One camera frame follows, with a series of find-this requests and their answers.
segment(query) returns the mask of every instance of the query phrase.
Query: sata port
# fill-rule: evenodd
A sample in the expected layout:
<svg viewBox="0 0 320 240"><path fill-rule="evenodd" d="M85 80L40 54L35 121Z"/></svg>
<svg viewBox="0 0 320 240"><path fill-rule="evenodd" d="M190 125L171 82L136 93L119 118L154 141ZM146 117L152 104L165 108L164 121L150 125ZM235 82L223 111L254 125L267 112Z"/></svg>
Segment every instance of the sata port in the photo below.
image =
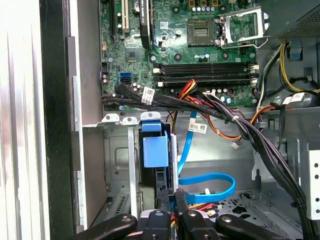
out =
<svg viewBox="0 0 320 240"><path fill-rule="evenodd" d="M131 78L120 78L120 82L123 84L130 84Z"/></svg>
<svg viewBox="0 0 320 240"><path fill-rule="evenodd" d="M119 78L121 83L130 84L132 80L132 74L131 72L121 72Z"/></svg>

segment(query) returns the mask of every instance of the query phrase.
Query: cable tie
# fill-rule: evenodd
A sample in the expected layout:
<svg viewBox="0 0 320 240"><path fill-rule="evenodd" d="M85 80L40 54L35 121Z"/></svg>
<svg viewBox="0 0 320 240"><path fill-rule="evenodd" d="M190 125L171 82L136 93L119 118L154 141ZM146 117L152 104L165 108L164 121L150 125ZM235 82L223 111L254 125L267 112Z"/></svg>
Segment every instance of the cable tie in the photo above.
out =
<svg viewBox="0 0 320 240"><path fill-rule="evenodd" d="M234 122L236 119L238 119L239 118L239 116L238 115L235 115L232 119L231 119L231 121L232 122Z"/></svg>

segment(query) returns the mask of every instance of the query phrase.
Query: motherboard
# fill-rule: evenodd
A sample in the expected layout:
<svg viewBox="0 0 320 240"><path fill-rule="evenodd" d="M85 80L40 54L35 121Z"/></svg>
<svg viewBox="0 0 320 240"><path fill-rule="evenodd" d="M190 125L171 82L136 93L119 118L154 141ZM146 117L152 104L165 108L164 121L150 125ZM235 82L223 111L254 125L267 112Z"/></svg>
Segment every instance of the motherboard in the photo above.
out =
<svg viewBox="0 0 320 240"><path fill-rule="evenodd" d="M230 107L255 106L256 49L220 46L225 14L253 8L251 0L100 0L102 94L126 84L176 97L190 80ZM255 34L255 16L230 19L234 41ZM117 103L106 110L132 110Z"/></svg>

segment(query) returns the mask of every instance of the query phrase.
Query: connector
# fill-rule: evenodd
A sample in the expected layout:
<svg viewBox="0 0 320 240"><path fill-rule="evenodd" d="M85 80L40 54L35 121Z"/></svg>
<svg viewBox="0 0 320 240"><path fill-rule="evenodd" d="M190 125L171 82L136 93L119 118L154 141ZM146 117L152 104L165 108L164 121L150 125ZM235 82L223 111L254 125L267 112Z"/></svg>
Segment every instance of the connector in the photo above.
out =
<svg viewBox="0 0 320 240"><path fill-rule="evenodd" d="M121 72L119 75L120 82L123 84L130 84L132 80L131 72Z"/></svg>
<svg viewBox="0 0 320 240"><path fill-rule="evenodd" d="M129 33L129 7L128 0L122 0L122 31Z"/></svg>

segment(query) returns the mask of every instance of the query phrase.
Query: blue plastic latch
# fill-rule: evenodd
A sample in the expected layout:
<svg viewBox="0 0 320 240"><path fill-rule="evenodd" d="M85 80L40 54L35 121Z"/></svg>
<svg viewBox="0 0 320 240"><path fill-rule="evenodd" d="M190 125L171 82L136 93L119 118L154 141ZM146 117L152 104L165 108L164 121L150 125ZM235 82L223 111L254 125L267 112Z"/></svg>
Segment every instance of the blue plastic latch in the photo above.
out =
<svg viewBox="0 0 320 240"><path fill-rule="evenodd" d="M142 132L161 132L161 121L151 120L142 122Z"/></svg>
<svg viewBox="0 0 320 240"><path fill-rule="evenodd" d="M168 136L144 137L143 160L145 168L168 167Z"/></svg>

